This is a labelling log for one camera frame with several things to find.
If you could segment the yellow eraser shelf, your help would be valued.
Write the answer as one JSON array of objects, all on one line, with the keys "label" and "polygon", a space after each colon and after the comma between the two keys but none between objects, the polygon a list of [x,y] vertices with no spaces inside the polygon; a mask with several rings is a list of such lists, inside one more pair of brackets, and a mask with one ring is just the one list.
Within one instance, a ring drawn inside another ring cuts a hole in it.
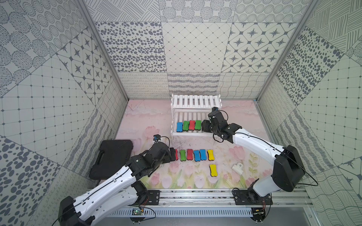
[{"label": "yellow eraser shelf", "polygon": [[217,166],[215,164],[210,164],[209,168],[210,168],[211,177],[217,177],[218,176]]},{"label": "yellow eraser shelf", "polygon": [[209,161],[214,161],[215,160],[214,151],[212,149],[207,150],[207,156],[208,156]]}]

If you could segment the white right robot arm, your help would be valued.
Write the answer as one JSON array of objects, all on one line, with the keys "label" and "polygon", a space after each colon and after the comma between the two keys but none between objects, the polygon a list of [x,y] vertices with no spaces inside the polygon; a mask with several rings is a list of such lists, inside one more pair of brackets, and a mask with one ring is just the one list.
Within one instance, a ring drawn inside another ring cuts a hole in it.
[{"label": "white right robot arm", "polygon": [[267,142],[235,123],[229,124],[217,107],[212,108],[208,119],[201,123],[201,130],[218,136],[222,141],[245,147],[273,166],[270,176],[257,179],[249,186],[247,197],[252,202],[276,191],[292,192],[305,175],[303,162],[295,147]]}]

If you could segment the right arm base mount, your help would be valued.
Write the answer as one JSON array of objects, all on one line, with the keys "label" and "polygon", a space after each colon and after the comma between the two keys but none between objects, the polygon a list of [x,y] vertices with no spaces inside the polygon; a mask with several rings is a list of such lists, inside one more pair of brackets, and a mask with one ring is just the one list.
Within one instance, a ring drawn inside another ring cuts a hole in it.
[{"label": "right arm base mount", "polygon": [[232,195],[236,205],[272,205],[272,195],[259,196],[257,193],[251,190],[240,190],[234,188]]}]

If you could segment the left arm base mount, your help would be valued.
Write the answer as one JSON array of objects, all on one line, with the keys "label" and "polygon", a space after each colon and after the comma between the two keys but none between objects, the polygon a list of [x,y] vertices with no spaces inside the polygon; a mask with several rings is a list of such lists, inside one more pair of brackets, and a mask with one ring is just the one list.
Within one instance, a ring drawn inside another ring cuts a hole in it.
[{"label": "left arm base mount", "polygon": [[160,190],[148,190],[138,196],[135,205],[146,206],[146,205],[159,205]]}]

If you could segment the green eraser shelf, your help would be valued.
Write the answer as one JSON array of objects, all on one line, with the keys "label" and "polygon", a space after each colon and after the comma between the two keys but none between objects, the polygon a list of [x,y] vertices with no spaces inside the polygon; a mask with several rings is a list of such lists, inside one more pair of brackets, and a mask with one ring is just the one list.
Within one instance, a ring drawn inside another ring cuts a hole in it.
[{"label": "green eraser shelf", "polygon": [[187,160],[187,155],[185,150],[180,150],[180,161],[184,162]]},{"label": "green eraser shelf", "polygon": [[189,121],[184,121],[183,122],[183,131],[188,131],[189,130]]},{"label": "green eraser shelf", "polygon": [[202,127],[201,125],[202,125],[201,120],[195,120],[195,130],[200,131]]}]

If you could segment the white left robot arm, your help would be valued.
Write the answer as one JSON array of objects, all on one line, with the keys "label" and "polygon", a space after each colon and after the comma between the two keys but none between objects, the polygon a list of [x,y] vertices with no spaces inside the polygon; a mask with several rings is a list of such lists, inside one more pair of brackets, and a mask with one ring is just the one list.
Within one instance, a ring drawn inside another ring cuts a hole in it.
[{"label": "white left robot arm", "polygon": [[134,155],[113,176],[76,198],[63,199],[56,220],[61,226],[94,226],[116,210],[149,200],[149,192],[141,182],[161,164],[176,160],[176,150],[157,141],[149,150]]}]

